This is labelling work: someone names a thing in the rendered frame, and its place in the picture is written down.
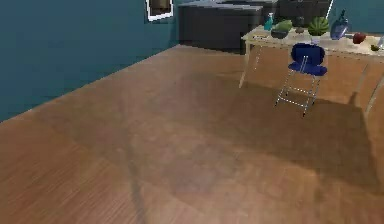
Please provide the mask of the dark grey cabinet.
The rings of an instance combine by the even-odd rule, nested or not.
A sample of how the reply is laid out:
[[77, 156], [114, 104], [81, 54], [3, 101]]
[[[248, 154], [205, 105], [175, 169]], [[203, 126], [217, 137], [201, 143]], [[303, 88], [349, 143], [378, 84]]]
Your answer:
[[242, 36], [261, 24], [263, 6], [199, 0], [178, 6], [181, 45], [244, 54]]

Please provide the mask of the teal spray bottle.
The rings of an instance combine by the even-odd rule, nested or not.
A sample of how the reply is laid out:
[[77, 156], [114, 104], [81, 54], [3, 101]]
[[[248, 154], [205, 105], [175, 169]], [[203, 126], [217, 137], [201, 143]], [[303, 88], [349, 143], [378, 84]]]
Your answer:
[[264, 29], [267, 30], [267, 31], [270, 31], [272, 29], [272, 26], [273, 26], [273, 16], [274, 16], [274, 14], [272, 12], [270, 12], [268, 14], [267, 20], [265, 21]]

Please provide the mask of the blue metal-legged chair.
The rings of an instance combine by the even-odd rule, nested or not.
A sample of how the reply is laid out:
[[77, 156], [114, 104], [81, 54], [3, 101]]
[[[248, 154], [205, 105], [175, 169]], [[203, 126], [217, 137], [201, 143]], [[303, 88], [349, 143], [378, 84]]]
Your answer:
[[[290, 53], [292, 62], [288, 65], [289, 73], [284, 81], [284, 84], [277, 95], [275, 106], [280, 101], [294, 104], [303, 108], [302, 116], [305, 116], [307, 110], [315, 104], [321, 78], [328, 72], [328, 68], [323, 66], [325, 58], [325, 49], [321, 46], [309, 43], [296, 43], [293, 45]], [[304, 90], [293, 87], [289, 80], [296, 73], [309, 75], [312, 77], [311, 89]], [[307, 100], [304, 104], [288, 99], [291, 91], [304, 93]]]

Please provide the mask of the green lettuce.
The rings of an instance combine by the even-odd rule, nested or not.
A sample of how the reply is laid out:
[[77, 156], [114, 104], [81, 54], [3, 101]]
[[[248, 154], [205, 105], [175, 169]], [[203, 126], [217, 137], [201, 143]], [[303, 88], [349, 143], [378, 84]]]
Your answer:
[[275, 25], [276, 30], [289, 32], [292, 29], [292, 21], [291, 20], [283, 20]]

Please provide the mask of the dark grey counter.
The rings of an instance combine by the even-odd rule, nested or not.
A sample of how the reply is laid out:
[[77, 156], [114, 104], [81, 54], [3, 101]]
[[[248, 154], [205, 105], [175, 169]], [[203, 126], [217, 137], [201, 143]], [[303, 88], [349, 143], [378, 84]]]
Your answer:
[[274, 21], [291, 20], [294, 25], [307, 25], [314, 17], [327, 15], [330, 0], [223, 0], [222, 4], [261, 6], [263, 15], [274, 13]]

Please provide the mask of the striped green watermelon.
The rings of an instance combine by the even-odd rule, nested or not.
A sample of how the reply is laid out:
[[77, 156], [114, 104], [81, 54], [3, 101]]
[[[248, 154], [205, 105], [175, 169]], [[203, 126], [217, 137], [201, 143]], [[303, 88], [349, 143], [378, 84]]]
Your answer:
[[308, 32], [311, 36], [321, 36], [329, 29], [329, 22], [325, 17], [314, 17], [309, 23]]

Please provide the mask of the pale wooden table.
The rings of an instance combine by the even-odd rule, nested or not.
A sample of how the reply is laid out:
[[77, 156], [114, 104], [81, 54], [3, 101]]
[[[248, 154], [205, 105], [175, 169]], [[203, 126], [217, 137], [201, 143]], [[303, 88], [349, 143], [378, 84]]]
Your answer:
[[[244, 71], [241, 75], [238, 87], [241, 88], [247, 76], [249, 68], [256, 68], [259, 62], [262, 49], [265, 47], [291, 49], [296, 43], [312, 43], [313, 37], [309, 35], [307, 31], [303, 34], [295, 35], [292, 31], [288, 32], [288, 35], [284, 39], [277, 39], [271, 36], [271, 33], [262, 30], [260, 27], [256, 27], [249, 33], [241, 37], [246, 45]], [[356, 101], [358, 94], [360, 93], [363, 85], [366, 71], [369, 66], [375, 63], [384, 64], [384, 50], [371, 51], [368, 49], [368, 44], [362, 42], [360, 45], [355, 45], [351, 40], [347, 38], [341, 38], [340, 40], [331, 40], [329, 33], [319, 37], [317, 44], [325, 49], [326, 55], [333, 55], [337, 57], [344, 57], [349, 59], [365, 60], [366, 65], [360, 75], [359, 82], [352, 92], [350, 97], [351, 103]]]

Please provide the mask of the blue glass vase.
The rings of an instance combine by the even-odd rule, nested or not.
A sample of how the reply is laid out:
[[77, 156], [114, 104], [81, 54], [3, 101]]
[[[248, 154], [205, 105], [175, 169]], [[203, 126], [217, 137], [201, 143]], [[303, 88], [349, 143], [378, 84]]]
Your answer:
[[341, 39], [348, 30], [348, 19], [346, 18], [346, 10], [343, 9], [338, 19], [332, 24], [330, 37], [332, 40]]

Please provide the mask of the white framed wall picture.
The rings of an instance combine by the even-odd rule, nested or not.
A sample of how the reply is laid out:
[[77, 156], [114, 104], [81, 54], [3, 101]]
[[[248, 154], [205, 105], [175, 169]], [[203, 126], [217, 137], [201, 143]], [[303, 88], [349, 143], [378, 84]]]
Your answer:
[[173, 0], [146, 0], [146, 10], [150, 22], [170, 18], [174, 14]]

